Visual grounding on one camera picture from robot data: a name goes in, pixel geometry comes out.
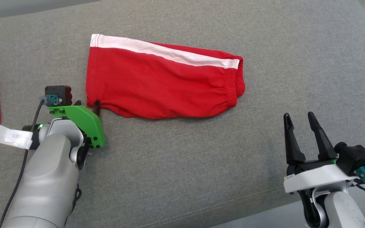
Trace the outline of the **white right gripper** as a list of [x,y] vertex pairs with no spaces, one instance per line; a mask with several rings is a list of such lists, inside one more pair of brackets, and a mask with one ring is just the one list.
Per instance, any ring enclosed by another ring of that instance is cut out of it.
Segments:
[[[317,192],[347,192],[351,182],[357,176],[344,173],[333,161],[306,161],[305,155],[300,151],[298,142],[293,133],[293,122],[288,113],[283,116],[287,176],[284,177],[286,193],[312,189]],[[318,146],[319,160],[333,160],[337,158],[330,140],[317,120],[315,114],[308,112],[310,128],[315,134]]]

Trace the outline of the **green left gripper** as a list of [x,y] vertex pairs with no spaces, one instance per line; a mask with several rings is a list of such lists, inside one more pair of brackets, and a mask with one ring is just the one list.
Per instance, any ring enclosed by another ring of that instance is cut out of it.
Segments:
[[65,117],[72,121],[90,141],[92,148],[104,146],[105,136],[100,122],[100,100],[93,105],[93,112],[83,105],[48,107],[53,117]]

